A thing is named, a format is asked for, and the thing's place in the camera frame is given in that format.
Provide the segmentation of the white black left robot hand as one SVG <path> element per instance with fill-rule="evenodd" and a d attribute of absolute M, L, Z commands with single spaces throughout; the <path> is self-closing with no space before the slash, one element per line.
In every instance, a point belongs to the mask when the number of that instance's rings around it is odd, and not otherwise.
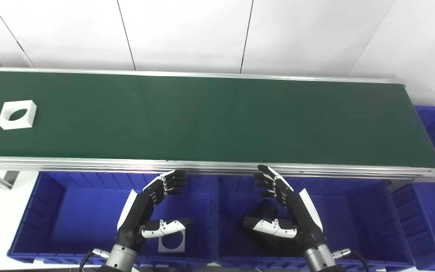
<path fill-rule="evenodd" d="M 183 231 L 194 224 L 191 217 L 176 220 L 151 220 L 154 208 L 168 195 L 179 195 L 186 186 L 187 176 L 183 169 L 175 169 L 155 177 L 140 193 L 118 227 L 114 243 L 140 253 L 147 239 L 166 236 Z"/>

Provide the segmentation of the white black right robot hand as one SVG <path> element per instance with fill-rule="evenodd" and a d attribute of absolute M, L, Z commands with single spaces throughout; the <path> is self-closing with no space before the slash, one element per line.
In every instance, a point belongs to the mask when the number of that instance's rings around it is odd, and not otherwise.
<path fill-rule="evenodd" d="M 327 245 L 319 215 L 307 190 L 296 192 L 285 178 L 267 165 L 257 166 L 255 184 L 266 190 L 259 196 L 271 197 L 288 212 L 289 219 L 247 216 L 244 228 L 260 233 L 295 240 L 304 251 Z"/>

